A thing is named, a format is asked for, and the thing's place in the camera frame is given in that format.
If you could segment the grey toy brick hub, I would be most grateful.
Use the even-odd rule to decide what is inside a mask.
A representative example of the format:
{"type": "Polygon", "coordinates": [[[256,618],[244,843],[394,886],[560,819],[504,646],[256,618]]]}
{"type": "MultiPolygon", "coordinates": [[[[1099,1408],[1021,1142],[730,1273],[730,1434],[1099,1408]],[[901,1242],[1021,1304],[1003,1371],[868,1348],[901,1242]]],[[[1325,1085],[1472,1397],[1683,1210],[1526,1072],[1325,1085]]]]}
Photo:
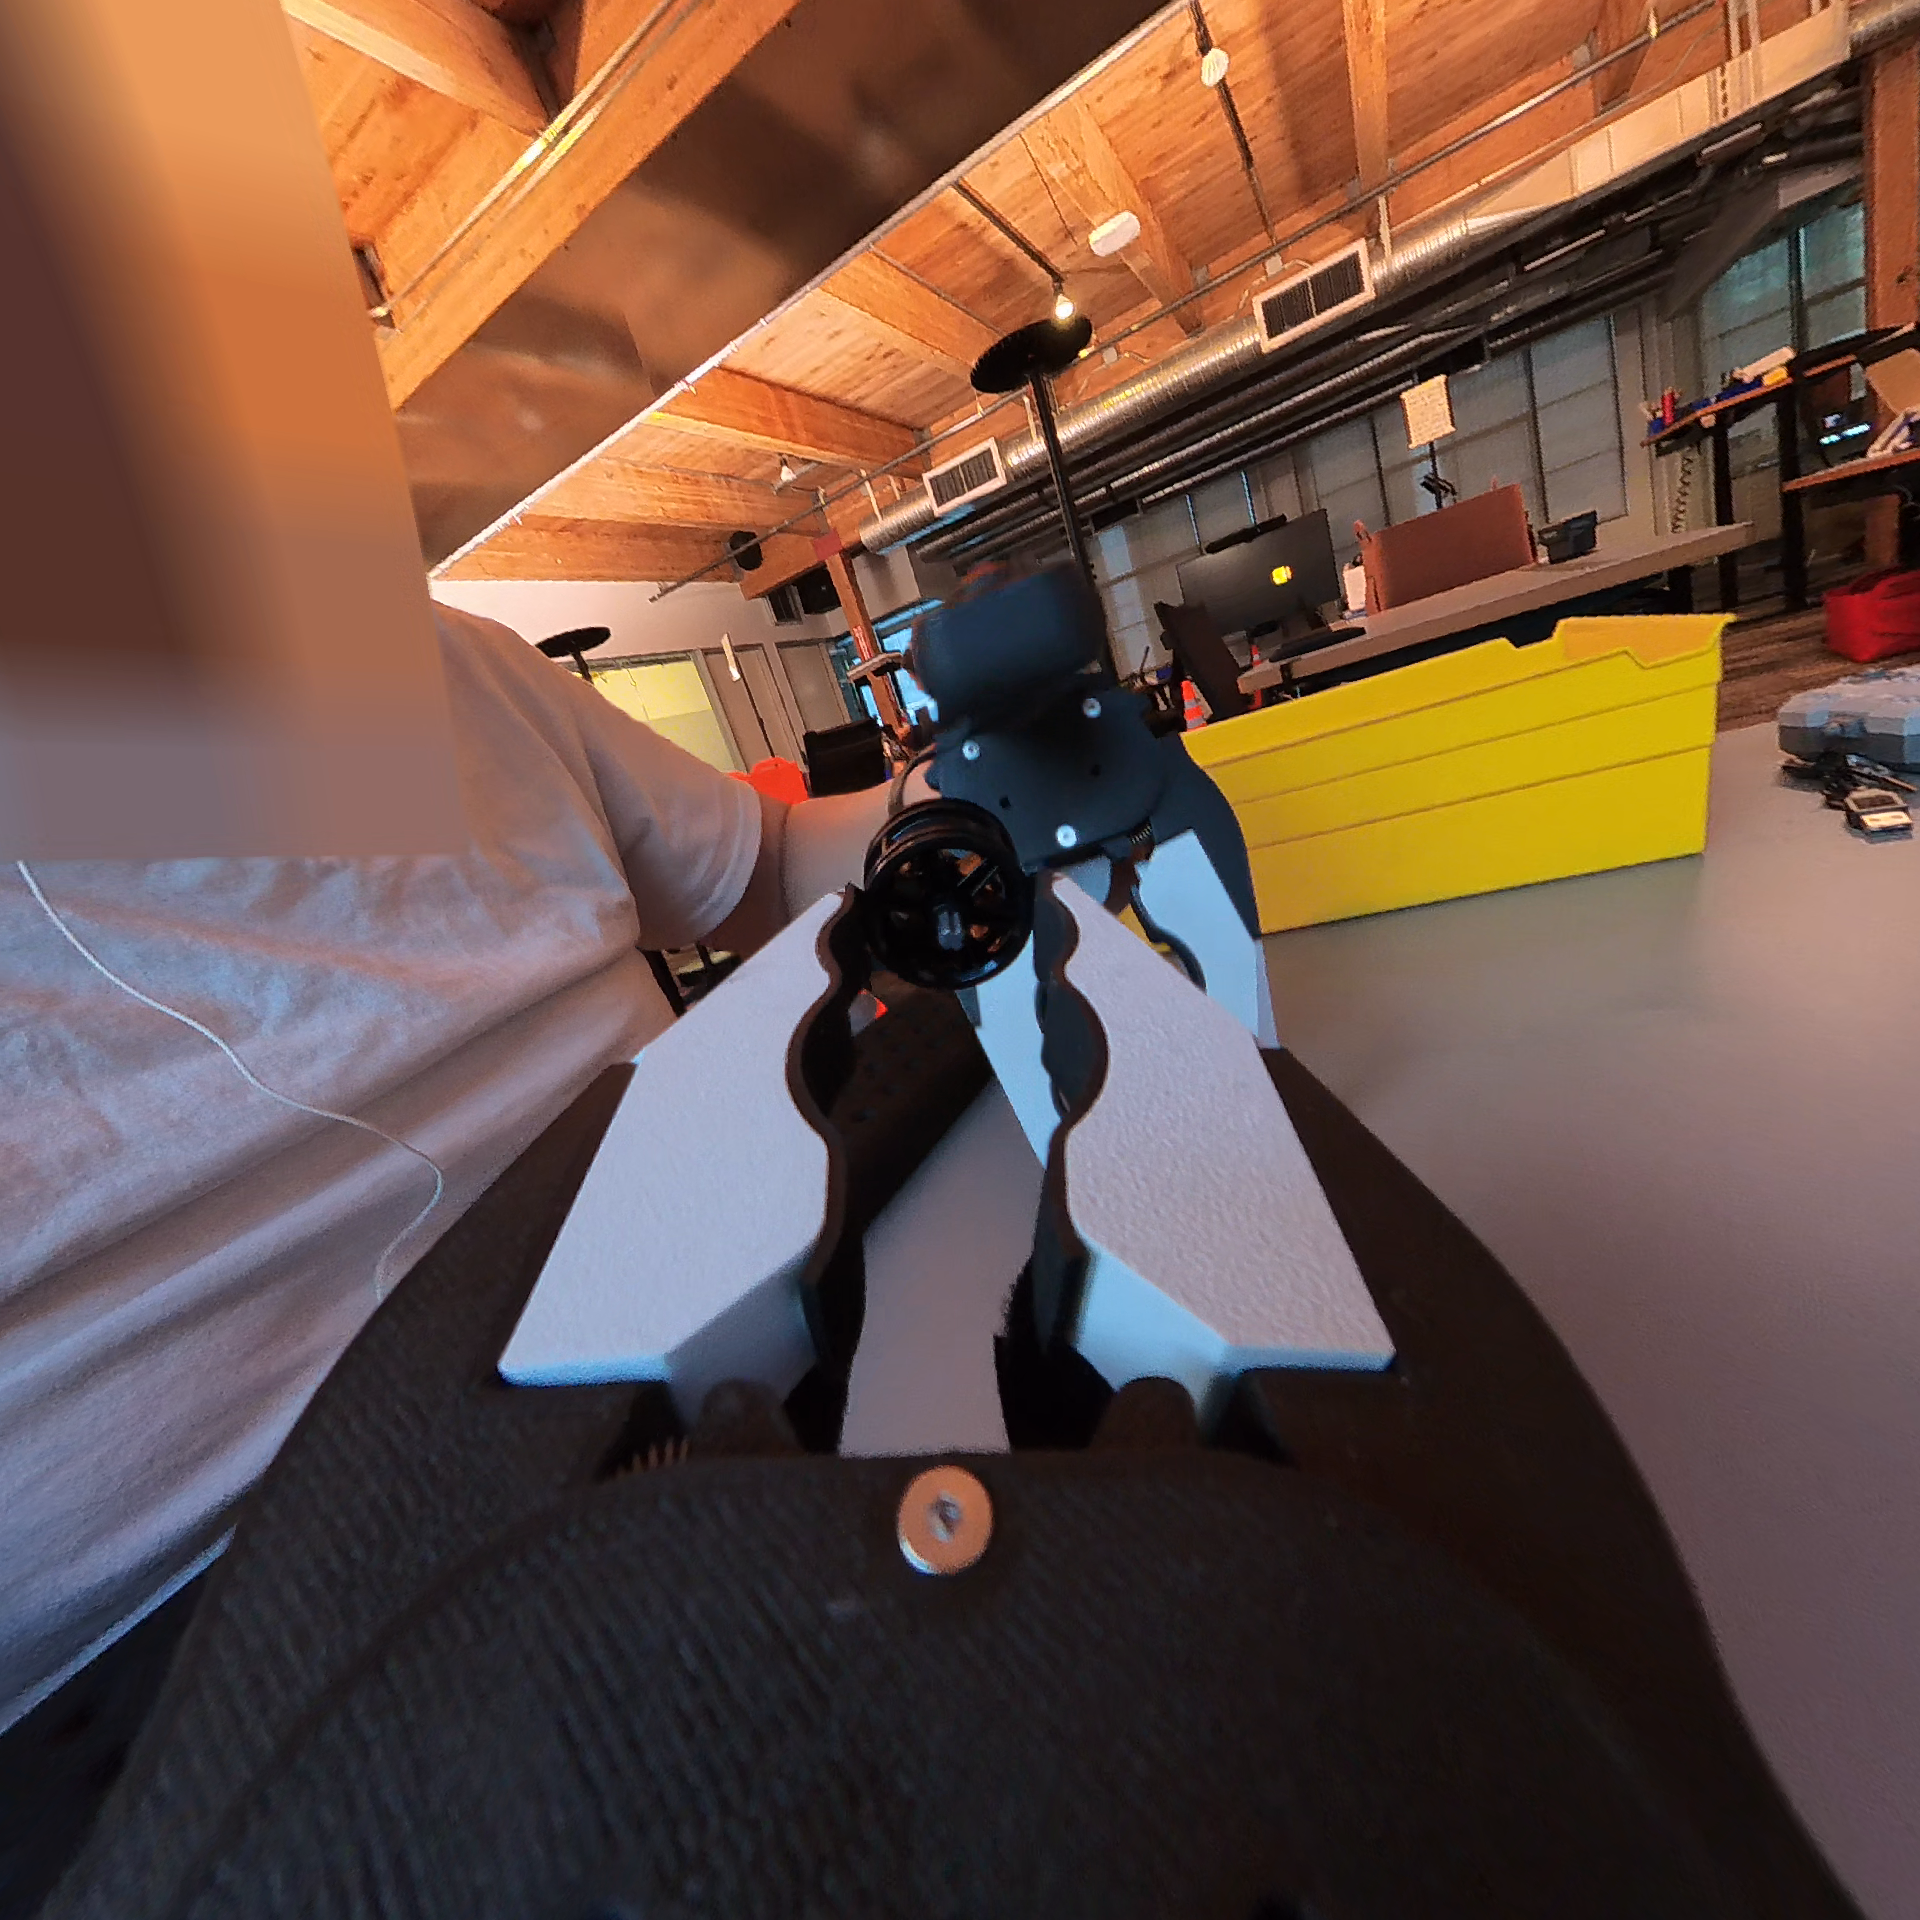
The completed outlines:
{"type": "Polygon", "coordinates": [[[1918,772],[1918,666],[1882,666],[1791,695],[1776,712],[1776,746],[1791,757],[1861,754],[1918,772]]]}

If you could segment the black toy wheel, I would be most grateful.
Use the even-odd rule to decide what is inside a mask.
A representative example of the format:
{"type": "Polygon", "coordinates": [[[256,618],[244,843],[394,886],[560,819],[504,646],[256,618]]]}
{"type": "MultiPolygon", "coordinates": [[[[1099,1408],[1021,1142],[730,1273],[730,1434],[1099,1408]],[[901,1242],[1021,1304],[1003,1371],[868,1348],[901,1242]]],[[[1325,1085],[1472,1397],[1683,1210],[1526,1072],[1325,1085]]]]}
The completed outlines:
{"type": "Polygon", "coordinates": [[[963,993],[1023,952],[1035,875],[995,814],[963,799],[901,805],[866,853],[864,928],[881,970],[963,993]]]}

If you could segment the silver ventilation duct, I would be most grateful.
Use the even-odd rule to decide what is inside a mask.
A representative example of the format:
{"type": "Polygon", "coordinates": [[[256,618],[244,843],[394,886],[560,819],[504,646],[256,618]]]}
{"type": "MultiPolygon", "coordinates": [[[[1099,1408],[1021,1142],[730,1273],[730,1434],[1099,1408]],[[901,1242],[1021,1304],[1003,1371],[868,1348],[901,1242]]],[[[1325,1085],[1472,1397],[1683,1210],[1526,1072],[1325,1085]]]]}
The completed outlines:
{"type": "Polygon", "coordinates": [[[1213,477],[1236,454],[1373,405],[1470,351],[1500,354],[1648,290],[1668,268],[1677,206],[1572,206],[1427,224],[1377,257],[1377,300],[1261,354],[1255,318],[1219,326],[1120,388],[1059,412],[1085,516],[1213,477]]]}

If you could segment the grey background table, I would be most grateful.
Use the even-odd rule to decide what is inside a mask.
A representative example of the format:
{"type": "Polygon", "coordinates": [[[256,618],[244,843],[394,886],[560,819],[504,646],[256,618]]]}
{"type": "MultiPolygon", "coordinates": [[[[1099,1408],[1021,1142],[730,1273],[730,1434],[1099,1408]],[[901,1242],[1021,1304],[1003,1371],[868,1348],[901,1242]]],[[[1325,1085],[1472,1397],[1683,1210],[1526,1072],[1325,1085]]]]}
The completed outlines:
{"type": "Polygon", "coordinates": [[[1733,554],[1756,537],[1753,523],[1703,529],[1679,537],[1657,537],[1652,546],[1593,552],[1562,566],[1521,566],[1494,573],[1487,581],[1427,593],[1392,611],[1373,611],[1361,618],[1359,637],[1335,643],[1313,643],[1291,660],[1268,660],[1238,675],[1238,693],[1255,695],[1272,683],[1291,683],[1298,679],[1332,675],[1361,660],[1377,660],[1419,643],[1484,630],[1492,620],[1511,620],[1521,611],[1578,600],[1590,593],[1631,588],[1641,581],[1664,581],[1703,566],[1706,558],[1733,554]]]}

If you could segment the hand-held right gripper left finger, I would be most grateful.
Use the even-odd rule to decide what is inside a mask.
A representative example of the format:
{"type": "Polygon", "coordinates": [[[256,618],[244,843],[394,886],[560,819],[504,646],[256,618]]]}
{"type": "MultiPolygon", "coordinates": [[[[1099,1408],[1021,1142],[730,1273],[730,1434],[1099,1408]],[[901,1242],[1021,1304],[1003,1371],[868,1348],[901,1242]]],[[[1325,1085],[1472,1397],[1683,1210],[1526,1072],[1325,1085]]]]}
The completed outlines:
{"type": "Polygon", "coordinates": [[[844,886],[634,1058],[504,1380],[654,1380],[685,1416],[726,1380],[844,1392],[866,1280],[832,1103],[866,982],[844,886]]]}

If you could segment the wooden workbench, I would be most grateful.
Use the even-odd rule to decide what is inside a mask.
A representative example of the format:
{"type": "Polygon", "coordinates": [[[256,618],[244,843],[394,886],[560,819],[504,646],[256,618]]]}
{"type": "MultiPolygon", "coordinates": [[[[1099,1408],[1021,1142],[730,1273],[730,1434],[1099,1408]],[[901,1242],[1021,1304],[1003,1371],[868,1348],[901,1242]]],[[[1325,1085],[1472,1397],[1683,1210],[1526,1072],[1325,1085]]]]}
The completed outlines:
{"type": "Polygon", "coordinates": [[[1902,498],[1899,554],[1918,554],[1918,326],[1880,326],[1820,351],[1774,351],[1697,403],[1652,405],[1657,459],[1706,446],[1713,523],[1733,523],[1733,434],[1769,416],[1776,439],[1780,600],[1809,608],[1809,510],[1902,498]]]}

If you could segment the person's white shirt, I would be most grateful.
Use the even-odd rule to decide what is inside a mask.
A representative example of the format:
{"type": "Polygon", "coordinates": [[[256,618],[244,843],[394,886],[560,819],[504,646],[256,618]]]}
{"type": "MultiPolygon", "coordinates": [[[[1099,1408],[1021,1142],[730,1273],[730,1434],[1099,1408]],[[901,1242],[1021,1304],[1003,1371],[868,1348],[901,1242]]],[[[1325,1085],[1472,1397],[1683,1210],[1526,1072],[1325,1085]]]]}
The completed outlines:
{"type": "Polygon", "coordinates": [[[472,845],[3,879],[3,1720],[203,1560],[376,1304],[667,1024],[760,796],[437,615],[472,845]]]}

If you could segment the yellow plastic bin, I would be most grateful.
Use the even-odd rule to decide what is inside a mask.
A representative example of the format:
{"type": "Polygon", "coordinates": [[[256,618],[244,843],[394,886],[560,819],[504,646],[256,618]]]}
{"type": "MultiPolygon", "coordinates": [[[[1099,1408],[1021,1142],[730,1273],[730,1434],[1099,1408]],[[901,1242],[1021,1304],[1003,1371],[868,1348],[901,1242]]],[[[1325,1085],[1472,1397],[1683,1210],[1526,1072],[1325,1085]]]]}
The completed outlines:
{"type": "Polygon", "coordinates": [[[1261,933],[1703,853],[1727,624],[1568,618],[1186,735],[1261,933]]]}

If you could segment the black computer monitor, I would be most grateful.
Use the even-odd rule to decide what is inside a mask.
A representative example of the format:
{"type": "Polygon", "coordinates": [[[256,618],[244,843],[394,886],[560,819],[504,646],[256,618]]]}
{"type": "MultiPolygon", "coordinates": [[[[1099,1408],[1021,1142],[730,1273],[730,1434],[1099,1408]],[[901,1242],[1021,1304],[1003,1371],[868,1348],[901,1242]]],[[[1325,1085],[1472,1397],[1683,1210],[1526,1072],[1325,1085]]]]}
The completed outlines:
{"type": "Polygon", "coordinates": [[[1224,637],[1309,639],[1328,630],[1342,568],[1328,510],[1265,529],[1176,568],[1186,608],[1224,637]]]}

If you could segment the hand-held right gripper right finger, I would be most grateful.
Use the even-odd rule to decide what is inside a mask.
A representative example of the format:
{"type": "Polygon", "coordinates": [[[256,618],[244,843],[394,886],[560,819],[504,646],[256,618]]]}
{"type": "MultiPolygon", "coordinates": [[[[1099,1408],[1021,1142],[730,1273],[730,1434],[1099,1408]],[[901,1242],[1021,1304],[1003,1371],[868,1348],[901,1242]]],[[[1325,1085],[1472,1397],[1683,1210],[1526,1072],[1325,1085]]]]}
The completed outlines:
{"type": "Polygon", "coordinates": [[[1380,1371],[1392,1338],[1255,1034],[1073,879],[1035,903],[1056,1130],[1035,1328],[1213,1421],[1255,1369],[1380,1371]]]}

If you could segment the person's left forearm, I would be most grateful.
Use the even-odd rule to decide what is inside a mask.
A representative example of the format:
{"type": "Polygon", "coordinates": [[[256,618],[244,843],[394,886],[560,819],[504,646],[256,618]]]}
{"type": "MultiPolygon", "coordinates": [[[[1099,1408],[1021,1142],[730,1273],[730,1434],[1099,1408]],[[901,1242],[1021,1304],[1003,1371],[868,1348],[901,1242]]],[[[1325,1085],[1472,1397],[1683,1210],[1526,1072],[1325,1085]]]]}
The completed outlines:
{"type": "Polygon", "coordinates": [[[889,817],[888,811],[889,785],[808,803],[760,796],[754,902],[775,916],[775,925],[789,925],[814,902],[857,882],[866,868],[868,843],[889,817]]]}

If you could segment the brown cardboard box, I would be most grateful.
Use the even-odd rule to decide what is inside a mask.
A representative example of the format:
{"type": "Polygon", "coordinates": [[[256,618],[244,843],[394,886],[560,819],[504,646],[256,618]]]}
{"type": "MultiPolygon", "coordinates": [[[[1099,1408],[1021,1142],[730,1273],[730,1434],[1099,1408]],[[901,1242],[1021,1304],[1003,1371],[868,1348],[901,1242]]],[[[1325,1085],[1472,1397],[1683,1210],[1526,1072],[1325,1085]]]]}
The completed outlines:
{"type": "Polygon", "coordinates": [[[1365,611],[1392,611],[1443,590],[1533,566],[1521,485],[1461,497],[1453,508],[1370,532],[1356,519],[1365,611]]]}

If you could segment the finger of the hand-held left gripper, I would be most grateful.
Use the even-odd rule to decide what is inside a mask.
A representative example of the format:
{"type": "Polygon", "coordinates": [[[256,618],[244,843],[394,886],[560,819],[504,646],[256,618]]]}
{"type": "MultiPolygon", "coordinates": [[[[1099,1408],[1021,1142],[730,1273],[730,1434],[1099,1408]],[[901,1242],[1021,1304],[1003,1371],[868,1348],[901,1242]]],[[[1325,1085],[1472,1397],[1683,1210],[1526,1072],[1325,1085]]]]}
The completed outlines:
{"type": "Polygon", "coordinates": [[[1063,1018],[1049,1024],[1044,988],[1035,960],[1013,960],[1003,973],[961,993],[998,1091],[1037,1155],[1049,1152],[1063,1114],[1092,1093],[1089,1016],[1067,1004],[1063,1018]]]}
{"type": "Polygon", "coordinates": [[[1261,1046],[1278,1046],[1272,982],[1261,928],[1251,928],[1213,867],[1213,853],[1192,829],[1136,858],[1126,895],[1137,933],[1179,968],[1194,968],[1202,988],[1231,1011],[1261,1046]]]}

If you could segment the black floor lamp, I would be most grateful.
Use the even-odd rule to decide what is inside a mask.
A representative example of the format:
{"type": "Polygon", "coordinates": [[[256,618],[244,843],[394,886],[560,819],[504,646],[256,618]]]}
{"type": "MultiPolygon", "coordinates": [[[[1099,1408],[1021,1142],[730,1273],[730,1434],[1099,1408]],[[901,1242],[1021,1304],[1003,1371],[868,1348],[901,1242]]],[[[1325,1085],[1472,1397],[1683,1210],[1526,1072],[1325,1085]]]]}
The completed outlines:
{"type": "Polygon", "coordinates": [[[1031,391],[1035,418],[1039,425],[1044,451],[1049,451],[1056,497],[1063,508],[1067,554],[1078,566],[1084,581],[1092,588],[1092,566],[1085,554],[1084,523],[1067,485],[1059,412],[1052,403],[1056,375],[1065,375],[1089,345],[1092,345],[1092,323],[1084,313],[1073,313],[1073,318],[1056,313],[1037,326],[1021,326],[1017,333],[1003,334],[995,345],[980,354],[980,361],[972,368],[972,388],[979,394],[1031,391]]]}

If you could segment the grey desk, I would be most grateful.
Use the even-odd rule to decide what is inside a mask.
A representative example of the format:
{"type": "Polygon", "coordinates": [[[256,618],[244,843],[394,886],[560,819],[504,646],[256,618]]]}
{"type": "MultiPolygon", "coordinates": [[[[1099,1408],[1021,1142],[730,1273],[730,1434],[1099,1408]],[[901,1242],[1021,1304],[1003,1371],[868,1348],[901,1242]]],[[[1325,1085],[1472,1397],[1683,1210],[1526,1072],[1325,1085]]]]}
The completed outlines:
{"type": "Polygon", "coordinates": [[[838,1448],[719,1892],[506,1910],[1918,1918],[1918,845],[1712,745],[1712,845],[1278,939],[1255,1064],[1390,1363],[1256,1445],[1009,1454],[1074,1255],[987,1080],[864,1238],[838,1448]]]}

